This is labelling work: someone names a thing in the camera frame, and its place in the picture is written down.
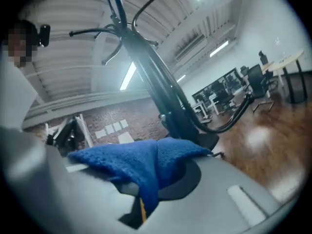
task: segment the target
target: blue fleece cloth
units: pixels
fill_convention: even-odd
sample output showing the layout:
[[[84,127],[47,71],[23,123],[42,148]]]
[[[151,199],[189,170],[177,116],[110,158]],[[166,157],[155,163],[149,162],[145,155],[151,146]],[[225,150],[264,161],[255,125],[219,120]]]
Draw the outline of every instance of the blue fleece cloth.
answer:
[[[158,205],[158,190],[170,185],[176,163],[186,157],[213,153],[191,141],[164,138],[128,144],[106,144],[69,153],[69,157],[96,169],[106,169],[114,179],[134,182],[149,214]]]

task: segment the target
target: brick wall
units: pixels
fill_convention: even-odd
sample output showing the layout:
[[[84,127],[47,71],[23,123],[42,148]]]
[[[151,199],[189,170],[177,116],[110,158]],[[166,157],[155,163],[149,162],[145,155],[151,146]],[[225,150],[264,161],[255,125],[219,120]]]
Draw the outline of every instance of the brick wall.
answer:
[[[167,130],[158,120],[158,109],[151,98],[132,100],[119,104],[95,108],[82,112],[86,125],[95,141],[94,145],[104,143],[118,143],[118,135],[129,132],[133,139],[159,140],[167,135]],[[65,117],[48,121],[49,127],[62,123]],[[97,139],[95,132],[105,128],[106,125],[125,119],[128,127]],[[44,124],[25,129],[26,132],[35,133],[42,141],[45,141],[46,133]]]

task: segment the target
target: wooden floor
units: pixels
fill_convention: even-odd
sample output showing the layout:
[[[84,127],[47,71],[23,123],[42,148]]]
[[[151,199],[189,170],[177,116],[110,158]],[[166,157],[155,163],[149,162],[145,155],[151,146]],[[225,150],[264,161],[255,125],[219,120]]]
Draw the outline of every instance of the wooden floor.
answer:
[[[294,87],[300,88],[297,75]],[[253,114],[248,109],[237,124],[220,134],[213,152],[224,152],[226,160],[266,187],[281,203],[300,192],[310,172],[312,151],[312,75],[305,74],[308,101],[291,105],[285,101],[285,85],[272,93],[274,106],[261,105]],[[240,103],[243,94],[235,97]],[[210,127],[226,122],[229,115],[213,116]]]

